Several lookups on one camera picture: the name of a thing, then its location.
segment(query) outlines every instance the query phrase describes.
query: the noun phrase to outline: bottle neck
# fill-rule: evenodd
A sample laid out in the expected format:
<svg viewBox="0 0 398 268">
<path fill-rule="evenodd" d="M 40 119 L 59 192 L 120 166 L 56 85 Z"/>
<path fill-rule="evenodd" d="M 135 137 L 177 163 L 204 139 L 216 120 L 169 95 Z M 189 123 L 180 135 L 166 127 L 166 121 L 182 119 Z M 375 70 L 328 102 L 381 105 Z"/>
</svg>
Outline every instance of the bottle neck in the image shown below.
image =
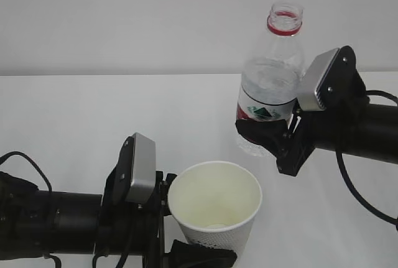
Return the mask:
<svg viewBox="0 0 398 268">
<path fill-rule="evenodd" d="M 303 9 L 289 3 L 276 3 L 267 19 L 267 28 L 279 36 L 293 36 L 302 26 Z"/>
</svg>

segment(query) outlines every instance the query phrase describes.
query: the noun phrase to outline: cup rim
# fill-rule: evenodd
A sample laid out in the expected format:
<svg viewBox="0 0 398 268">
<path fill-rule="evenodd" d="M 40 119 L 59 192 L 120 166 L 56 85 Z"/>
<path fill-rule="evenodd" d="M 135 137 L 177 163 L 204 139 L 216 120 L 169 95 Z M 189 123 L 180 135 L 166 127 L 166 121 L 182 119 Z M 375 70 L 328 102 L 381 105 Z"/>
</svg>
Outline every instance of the cup rim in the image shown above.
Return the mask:
<svg viewBox="0 0 398 268">
<path fill-rule="evenodd" d="M 258 190 L 259 190 L 259 193 L 260 193 L 260 200 L 259 200 L 259 204 L 258 204 L 256 210 L 254 210 L 254 212 L 248 218 L 246 218 L 244 221 L 241 221 L 240 223 L 233 224 L 231 226 L 226 226 L 224 228 L 217 228 L 217 229 L 201 228 L 199 226 L 194 226 L 194 225 L 189 224 L 189 223 L 184 223 L 183 221 L 178 219 L 173 214 L 173 211 L 172 211 L 172 209 L 170 207 L 169 196 L 167 195 L 167 203 L 169 205 L 169 210 L 170 210 L 172 216 L 174 217 L 174 219 L 177 220 L 178 223 L 182 224 L 183 226 L 185 226 L 188 229 L 192 229 L 194 231 L 199 231 L 199 232 L 203 232 L 203 233 L 222 233 L 222 232 L 226 232 L 226 231 L 231 231 L 232 229 L 239 228 L 240 226 L 242 226 L 242 225 L 248 223 L 249 221 L 251 221 L 255 217 L 257 212 L 260 210 L 260 207 L 262 205 L 262 189 L 261 189 L 260 183 L 257 180 L 257 178 L 248 169 L 245 169 L 244 167 L 240 166 L 239 164 L 235 164 L 233 162 L 224 161 L 224 160 L 211 160 L 211 161 L 200 162 L 199 164 L 192 165 L 191 167 L 187 168 L 182 173 L 177 175 L 177 177 L 174 179 L 173 183 L 177 179 L 179 179 L 183 174 L 185 174 L 187 171 L 195 169 L 196 167 L 201 166 L 201 165 L 206 165 L 206 164 L 231 164 L 231 165 L 233 165 L 235 167 L 240 168 L 241 170 L 245 171 L 246 173 L 248 173 L 256 181 L 256 184 L 257 184 L 257 187 L 258 187 Z"/>
</svg>

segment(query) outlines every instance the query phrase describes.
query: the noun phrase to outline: red bottle ring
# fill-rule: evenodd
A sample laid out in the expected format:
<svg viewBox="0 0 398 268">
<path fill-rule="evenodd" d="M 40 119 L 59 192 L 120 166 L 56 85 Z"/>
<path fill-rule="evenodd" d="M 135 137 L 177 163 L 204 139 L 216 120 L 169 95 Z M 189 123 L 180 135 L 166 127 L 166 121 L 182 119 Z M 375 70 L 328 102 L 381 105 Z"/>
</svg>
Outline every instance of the red bottle ring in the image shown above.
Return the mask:
<svg viewBox="0 0 398 268">
<path fill-rule="evenodd" d="M 289 12 L 289 11 L 279 11 L 276 12 L 277 16 L 288 16 L 291 18 L 297 18 L 297 15 L 294 14 L 293 12 Z M 279 35 L 279 36 L 293 36 L 295 34 L 297 34 L 299 32 L 299 30 L 301 29 L 302 26 L 302 22 L 300 23 L 300 25 L 293 29 L 293 30 L 279 30 L 277 28 L 275 28 L 273 25 L 271 25 L 270 23 L 270 19 L 271 17 L 268 16 L 267 18 L 267 28 L 274 34 Z"/>
</svg>

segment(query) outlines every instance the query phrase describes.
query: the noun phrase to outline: bottle label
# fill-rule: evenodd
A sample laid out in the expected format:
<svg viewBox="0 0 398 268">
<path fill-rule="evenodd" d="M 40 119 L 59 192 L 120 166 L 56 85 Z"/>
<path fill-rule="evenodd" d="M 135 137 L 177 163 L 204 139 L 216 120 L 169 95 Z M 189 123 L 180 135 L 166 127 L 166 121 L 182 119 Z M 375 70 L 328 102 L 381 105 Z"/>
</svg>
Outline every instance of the bottle label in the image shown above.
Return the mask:
<svg viewBox="0 0 398 268">
<path fill-rule="evenodd" d="M 236 119 L 252 119 L 260 122 L 289 120 L 294 103 L 295 99 L 283 104 L 265 104 L 251 98 L 241 86 Z"/>
</svg>

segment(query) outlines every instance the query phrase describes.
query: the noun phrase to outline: green logo on label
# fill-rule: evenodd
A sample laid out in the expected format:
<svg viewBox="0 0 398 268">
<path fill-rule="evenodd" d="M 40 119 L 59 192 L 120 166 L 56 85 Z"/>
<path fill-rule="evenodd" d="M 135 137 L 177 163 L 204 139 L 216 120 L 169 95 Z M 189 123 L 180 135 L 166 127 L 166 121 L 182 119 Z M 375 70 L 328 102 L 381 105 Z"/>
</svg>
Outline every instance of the green logo on label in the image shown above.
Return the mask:
<svg viewBox="0 0 398 268">
<path fill-rule="evenodd" d="M 271 113 L 266 108 L 256 108 L 255 106 L 248 107 L 248 111 L 258 120 L 270 120 L 280 118 L 280 114 L 277 113 L 274 109 Z"/>
</svg>

